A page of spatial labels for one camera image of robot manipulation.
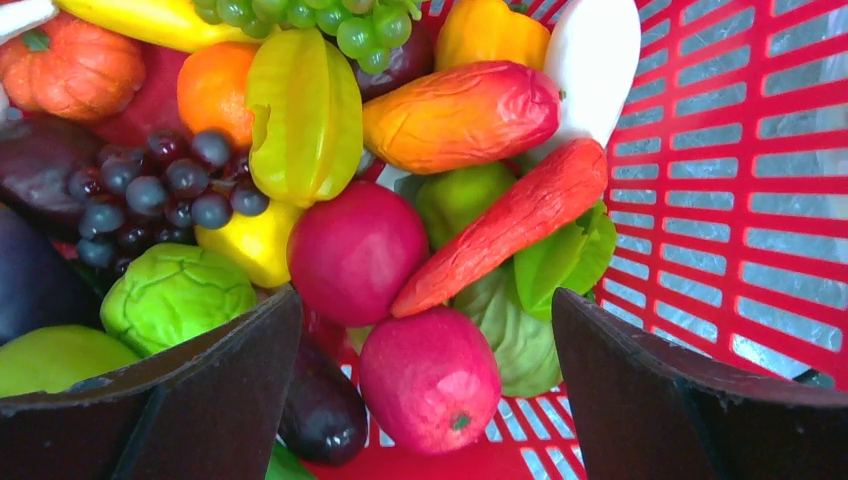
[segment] orange pumpkin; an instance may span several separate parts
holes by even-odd
[[[137,41],[66,13],[0,46],[0,81],[25,111],[100,120],[122,111],[144,78]]]

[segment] red chili pepper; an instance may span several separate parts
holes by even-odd
[[[392,315],[414,315],[439,305],[577,217],[607,187],[603,147],[574,140],[548,155],[473,223],[445,244],[409,279]]]

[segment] green grape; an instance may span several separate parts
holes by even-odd
[[[403,46],[412,35],[412,20],[409,11],[397,4],[380,5],[371,14],[377,41],[388,48]]]
[[[363,72],[376,75],[389,68],[389,61],[391,60],[390,57],[391,54],[389,53],[388,48],[374,47],[368,50],[357,61],[359,62],[359,68],[361,68]]]
[[[251,7],[256,18],[267,23],[279,23],[286,18],[288,0],[253,0]]]
[[[315,10],[303,0],[291,0],[286,9],[286,20],[295,28],[312,28],[315,26]]]
[[[241,27],[253,20],[250,0],[218,0],[218,15],[227,25]]]
[[[378,46],[374,26],[362,17],[350,17],[339,24],[336,43],[342,53],[354,60]]]
[[[374,0],[342,0],[342,5],[357,15],[368,13],[374,6]]]
[[[214,6],[212,8],[201,8],[195,5],[194,14],[209,25],[218,25],[221,23],[221,17],[218,15],[218,10]]]
[[[318,28],[327,35],[336,35],[339,30],[339,25],[350,18],[352,14],[339,5],[330,5],[328,8],[315,12],[315,21],[318,23]]]
[[[273,23],[263,22],[262,20],[254,17],[253,20],[247,22],[247,24],[241,27],[241,31],[243,31],[248,37],[265,38],[271,34],[272,28],[274,28]]]
[[[215,5],[218,3],[218,0],[194,0],[194,6],[197,8],[207,8],[207,9],[215,9]]]
[[[333,4],[333,0],[304,0],[306,4],[315,10],[323,10]]]

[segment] eggplant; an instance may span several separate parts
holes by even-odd
[[[0,345],[65,324],[102,330],[100,299],[45,236],[0,205]]]
[[[76,243],[83,205],[68,178],[94,165],[104,142],[70,120],[40,115],[0,127],[0,202],[53,239]]]
[[[368,417],[353,382],[309,336],[302,335],[277,431],[295,455],[339,466],[365,446]]]
[[[391,49],[389,54],[389,68],[376,75],[364,72],[358,62],[351,61],[363,102],[389,93],[416,78],[429,75],[435,68],[433,39],[421,22],[412,22],[409,40],[400,47]]]

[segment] orange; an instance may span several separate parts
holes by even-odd
[[[191,54],[177,77],[177,108],[192,133],[216,129],[250,147],[253,112],[244,104],[247,71],[259,45],[218,43]]]

